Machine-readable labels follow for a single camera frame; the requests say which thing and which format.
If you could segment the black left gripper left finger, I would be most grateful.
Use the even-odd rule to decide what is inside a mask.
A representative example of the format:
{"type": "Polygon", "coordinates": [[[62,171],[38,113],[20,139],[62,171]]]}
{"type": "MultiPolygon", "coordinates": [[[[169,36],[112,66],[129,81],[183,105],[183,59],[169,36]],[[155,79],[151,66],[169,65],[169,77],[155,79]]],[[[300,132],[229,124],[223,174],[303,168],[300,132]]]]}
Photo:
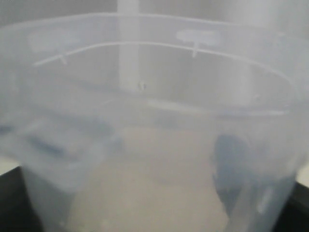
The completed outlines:
{"type": "Polygon", "coordinates": [[[42,232],[42,224],[28,198],[21,168],[0,176],[0,230],[2,232],[42,232]]]}

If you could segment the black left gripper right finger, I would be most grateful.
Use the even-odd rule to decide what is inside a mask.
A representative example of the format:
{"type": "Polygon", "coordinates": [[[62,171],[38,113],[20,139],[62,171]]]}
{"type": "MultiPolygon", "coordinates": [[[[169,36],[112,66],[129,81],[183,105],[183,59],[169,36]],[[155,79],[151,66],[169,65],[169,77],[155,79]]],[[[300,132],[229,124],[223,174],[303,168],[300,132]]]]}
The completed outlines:
{"type": "Polygon", "coordinates": [[[296,183],[273,232],[309,232],[309,188],[296,183]]]}

